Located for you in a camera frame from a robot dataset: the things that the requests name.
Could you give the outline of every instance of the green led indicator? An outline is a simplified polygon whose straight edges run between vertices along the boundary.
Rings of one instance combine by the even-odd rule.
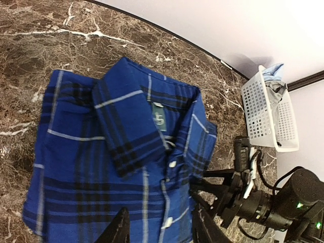
[[[322,224],[321,224],[320,222],[318,222],[318,223],[316,224],[316,228],[317,228],[317,229],[320,229],[321,226],[322,226]]]
[[[303,207],[303,206],[304,206],[304,205],[301,204],[301,203],[298,203],[298,204],[297,204],[297,208],[298,208],[298,209],[300,209],[300,208]]]

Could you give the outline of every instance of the shirt label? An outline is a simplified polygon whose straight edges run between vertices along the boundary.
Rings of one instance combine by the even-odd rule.
[[[166,123],[166,114],[164,112],[163,105],[160,103],[153,102],[152,115],[157,128],[159,128],[161,132],[166,132],[167,123]]]

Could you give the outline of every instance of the marble countertop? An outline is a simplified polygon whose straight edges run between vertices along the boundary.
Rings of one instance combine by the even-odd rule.
[[[233,139],[247,134],[240,97],[246,80],[219,61],[156,27],[89,2],[2,0],[0,13],[0,131],[11,132],[0,136],[0,232],[10,236],[7,242],[35,242],[20,212],[32,172],[42,93],[55,68],[100,78],[127,56],[200,87],[207,117],[218,126],[209,169],[233,167]],[[275,151],[263,151],[265,178],[274,184]],[[258,186],[265,189],[260,181]],[[255,224],[244,227],[256,236],[263,231]],[[253,242],[239,232],[236,220],[224,232],[233,242]],[[273,242],[273,236],[270,230],[258,242]]]

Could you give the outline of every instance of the shirt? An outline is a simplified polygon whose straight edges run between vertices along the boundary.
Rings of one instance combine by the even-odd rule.
[[[54,70],[23,220],[47,242],[94,242],[126,207],[132,243],[190,242],[189,183],[216,135],[198,87],[127,58],[101,80]]]

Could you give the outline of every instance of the white laundry basket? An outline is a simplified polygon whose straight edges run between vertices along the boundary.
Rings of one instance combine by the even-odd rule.
[[[279,122],[276,135],[268,93],[262,75],[264,69],[265,67],[259,66],[259,72],[241,89],[250,143],[274,147],[278,152],[297,151],[299,140],[289,92],[285,92],[278,106]]]

